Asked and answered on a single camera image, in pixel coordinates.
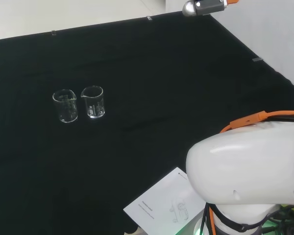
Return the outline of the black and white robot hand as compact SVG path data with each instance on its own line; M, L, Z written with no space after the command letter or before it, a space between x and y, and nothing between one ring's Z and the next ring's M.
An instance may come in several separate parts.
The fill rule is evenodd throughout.
M228 6L227 0L189 0L182 9L184 16L208 15L224 11Z

